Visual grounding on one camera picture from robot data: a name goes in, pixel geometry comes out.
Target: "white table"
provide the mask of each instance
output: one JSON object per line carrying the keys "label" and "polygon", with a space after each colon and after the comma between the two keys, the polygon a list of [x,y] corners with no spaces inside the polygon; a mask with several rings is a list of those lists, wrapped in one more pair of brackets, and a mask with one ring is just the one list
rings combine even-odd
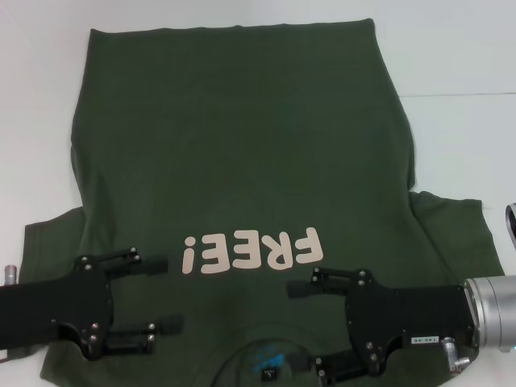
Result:
{"label": "white table", "polygon": [[[417,149],[416,190],[479,198],[507,274],[516,251],[516,2],[510,0],[0,0],[0,268],[23,226],[81,205],[69,135],[90,28],[227,27],[373,18]],[[39,379],[44,350],[0,364],[0,384]],[[516,353],[481,353],[450,386],[511,386]]]}

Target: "green fabric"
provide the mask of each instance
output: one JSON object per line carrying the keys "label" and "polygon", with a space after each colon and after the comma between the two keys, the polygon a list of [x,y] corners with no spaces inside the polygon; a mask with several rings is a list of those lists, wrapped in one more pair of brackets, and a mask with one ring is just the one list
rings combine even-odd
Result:
{"label": "green fabric", "polygon": [[[57,385],[251,387],[263,360],[349,348],[342,298],[286,296],[315,265],[397,287],[502,274],[479,202],[409,192],[414,145],[372,20],[92,31],[72,144],[83,211],[44,223],[59,236],[29,227],[23,270],[37,280],[82,253],[166,253],[167,275],[114,282],[115,321],[180,312],[185,329],[152,356],[96,362],[53,343],[42,377]],[[271,387],[316,382],[280,372]],[[347,385],[446,379],[441,351],[403,350],[383,377]]]}

